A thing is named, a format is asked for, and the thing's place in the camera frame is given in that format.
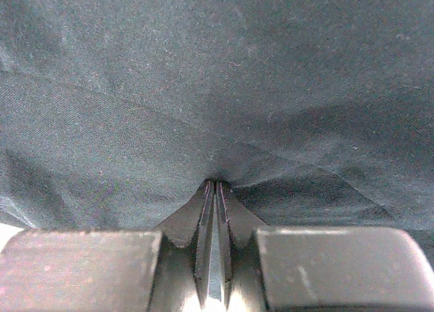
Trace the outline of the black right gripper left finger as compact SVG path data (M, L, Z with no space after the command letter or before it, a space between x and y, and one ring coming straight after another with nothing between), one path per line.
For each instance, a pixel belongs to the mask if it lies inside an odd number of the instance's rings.
M1 252L2 311L201 311L214 183L154 229L29 229Z

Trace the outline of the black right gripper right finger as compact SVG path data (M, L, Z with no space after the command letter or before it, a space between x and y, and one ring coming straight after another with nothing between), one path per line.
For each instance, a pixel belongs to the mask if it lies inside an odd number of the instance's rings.
M432 311L433 269L405 231L270 227L216 183L227 311Z

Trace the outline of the black t-shirt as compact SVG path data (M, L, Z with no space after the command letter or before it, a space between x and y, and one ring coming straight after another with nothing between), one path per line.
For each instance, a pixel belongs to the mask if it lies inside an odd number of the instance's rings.
M1 0L1 222L147 228L206 178L433 255L433 0Z

